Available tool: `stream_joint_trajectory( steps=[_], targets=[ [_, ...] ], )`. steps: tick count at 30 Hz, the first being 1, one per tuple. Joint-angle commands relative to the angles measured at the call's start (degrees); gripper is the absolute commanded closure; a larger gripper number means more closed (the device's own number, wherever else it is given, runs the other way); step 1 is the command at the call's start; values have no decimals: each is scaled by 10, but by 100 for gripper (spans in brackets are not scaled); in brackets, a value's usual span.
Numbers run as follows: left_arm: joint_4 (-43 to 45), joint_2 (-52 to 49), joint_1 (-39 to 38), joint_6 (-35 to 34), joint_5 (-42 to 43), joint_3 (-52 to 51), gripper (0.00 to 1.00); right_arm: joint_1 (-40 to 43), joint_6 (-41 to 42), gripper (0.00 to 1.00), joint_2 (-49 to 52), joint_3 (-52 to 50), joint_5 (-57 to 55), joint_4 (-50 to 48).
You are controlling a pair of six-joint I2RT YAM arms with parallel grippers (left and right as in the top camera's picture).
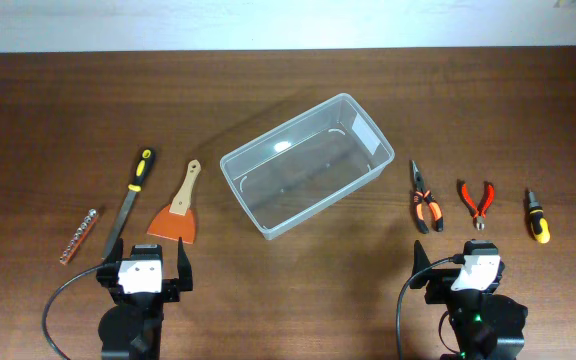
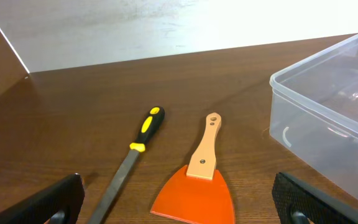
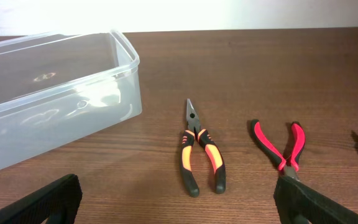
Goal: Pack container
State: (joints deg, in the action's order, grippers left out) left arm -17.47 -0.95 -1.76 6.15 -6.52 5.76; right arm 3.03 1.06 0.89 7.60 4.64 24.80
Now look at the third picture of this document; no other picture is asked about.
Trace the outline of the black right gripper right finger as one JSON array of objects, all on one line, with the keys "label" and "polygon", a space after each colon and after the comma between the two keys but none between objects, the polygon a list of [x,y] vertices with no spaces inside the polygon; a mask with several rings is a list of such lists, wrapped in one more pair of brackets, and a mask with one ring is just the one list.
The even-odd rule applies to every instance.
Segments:
[{"label": "black right gripper right finger", "polygon": [[358,223],[357,213],[288,176],[277,179],[273,198],[284,224]]}]

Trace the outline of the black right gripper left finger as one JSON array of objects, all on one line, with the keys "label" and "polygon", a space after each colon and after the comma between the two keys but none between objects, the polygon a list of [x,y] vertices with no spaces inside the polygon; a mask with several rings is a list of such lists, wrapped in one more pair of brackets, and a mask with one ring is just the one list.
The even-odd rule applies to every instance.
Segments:
[{"label": "black right gripper left finger", "polygon": [[81,199],[78,176],[68,174],[0,209],[0,224],[73,224]]}]

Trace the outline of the red black cutting pliers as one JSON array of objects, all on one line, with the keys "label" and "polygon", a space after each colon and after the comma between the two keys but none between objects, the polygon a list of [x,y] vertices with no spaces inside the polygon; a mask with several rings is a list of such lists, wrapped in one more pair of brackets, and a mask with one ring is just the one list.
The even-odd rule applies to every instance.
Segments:
[{"label": "red black cutting pliers", "polygon": [[299,160],[305,148],[306,137],[304,129],[297,121],[293,121],[291,123],[291,131],[294,137],[294,145],[290,156],[286,159],[283,154],[279,152],[279,150],[267,139],[262,131],[260,121],[258,119],[253,119],[250,122],[251,136],[256,141],[258,147],[270,159],[276,170],[278,170],[281,175],[289,176],[299,181],[297,172],[300,169]]}]

